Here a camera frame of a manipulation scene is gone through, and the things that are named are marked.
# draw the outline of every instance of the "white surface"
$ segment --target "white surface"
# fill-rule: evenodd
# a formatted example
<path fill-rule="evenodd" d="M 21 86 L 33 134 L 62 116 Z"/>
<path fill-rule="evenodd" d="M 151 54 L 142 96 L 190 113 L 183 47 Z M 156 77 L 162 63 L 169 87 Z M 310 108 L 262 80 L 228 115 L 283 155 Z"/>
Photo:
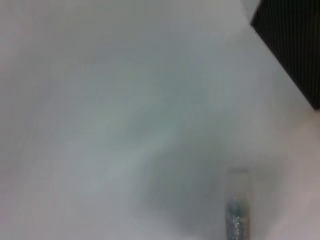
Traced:
<path fill-rule="evenodd" d="M 3 58 L 1 239 L 224 239 L 229 166 L 252 172 L 253 240 L 319 239 L 320 119 L 240 1 L 32 14 Z"/>
<path fill-rule="evenodd" d="M 246 10 L 247 17 L 251 21 L 259 7 L 261 0 L 242 0 L 243 6 Z"/>

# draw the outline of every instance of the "black striped object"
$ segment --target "black striped object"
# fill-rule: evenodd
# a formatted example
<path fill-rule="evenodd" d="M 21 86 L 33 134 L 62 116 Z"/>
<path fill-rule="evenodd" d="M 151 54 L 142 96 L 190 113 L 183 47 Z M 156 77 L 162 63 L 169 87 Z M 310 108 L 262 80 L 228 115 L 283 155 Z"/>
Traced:
<path fill-rule="evenodd" d="M 320 0 L 262 0 L 251 25 L 319 109 Z"/>

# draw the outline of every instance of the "white sink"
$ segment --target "white sink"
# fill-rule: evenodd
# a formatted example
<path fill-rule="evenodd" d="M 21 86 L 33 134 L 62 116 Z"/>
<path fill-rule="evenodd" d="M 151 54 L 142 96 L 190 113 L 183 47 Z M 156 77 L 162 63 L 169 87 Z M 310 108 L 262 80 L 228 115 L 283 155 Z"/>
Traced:
<path fill-rule="evenodd" d="M 230 167 L 253 240 L 319 239 L 319 116 L 241 6 L 32 1 L 2 55 L 1 239 L 224 239 Z"/>

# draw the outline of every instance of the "black object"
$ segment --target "black object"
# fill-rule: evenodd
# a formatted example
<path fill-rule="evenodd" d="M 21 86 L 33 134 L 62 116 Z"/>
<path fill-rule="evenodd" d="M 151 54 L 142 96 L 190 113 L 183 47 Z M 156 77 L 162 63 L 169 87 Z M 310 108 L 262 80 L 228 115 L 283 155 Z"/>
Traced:
<path fill-rule="evenodd" d="M 319 109 L 320 0 L 262 0 L 251 25 Z"/>

